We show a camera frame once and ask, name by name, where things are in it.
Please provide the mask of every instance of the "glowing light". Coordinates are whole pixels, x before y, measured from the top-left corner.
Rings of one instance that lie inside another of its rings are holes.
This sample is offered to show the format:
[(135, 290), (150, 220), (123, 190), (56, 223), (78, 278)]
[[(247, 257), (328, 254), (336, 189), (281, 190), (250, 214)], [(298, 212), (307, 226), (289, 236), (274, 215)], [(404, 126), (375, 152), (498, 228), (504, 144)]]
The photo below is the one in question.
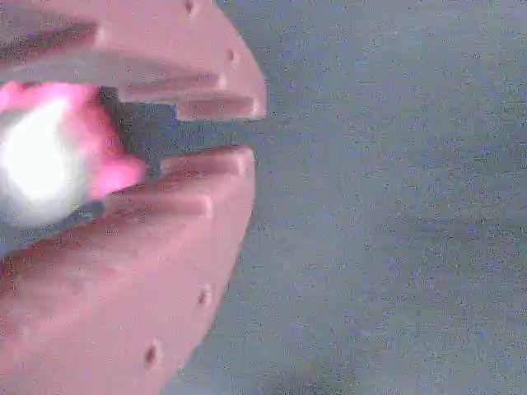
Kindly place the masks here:
[(29, 112), (5, 132), (3, 167), (31, 201), (56, 197), (68, 187), (67, 148), (59, 136), (67, 108), (63, 100), (54, 100)]

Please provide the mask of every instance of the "red plastic housing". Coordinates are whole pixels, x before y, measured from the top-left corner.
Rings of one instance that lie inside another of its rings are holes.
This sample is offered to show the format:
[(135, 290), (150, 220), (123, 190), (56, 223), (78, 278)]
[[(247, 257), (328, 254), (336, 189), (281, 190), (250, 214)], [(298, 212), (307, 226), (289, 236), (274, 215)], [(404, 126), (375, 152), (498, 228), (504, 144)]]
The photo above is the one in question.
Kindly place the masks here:
[(106, 215), (2, 262), (0, 388), (151, 394), (209, 329), (254, 199), (254, 160), (223, 147), (165, 160)]
[(0, 80), (110, 86), (179, 119), (262, 118), (264, 79), (211, 0), (8, 0)]

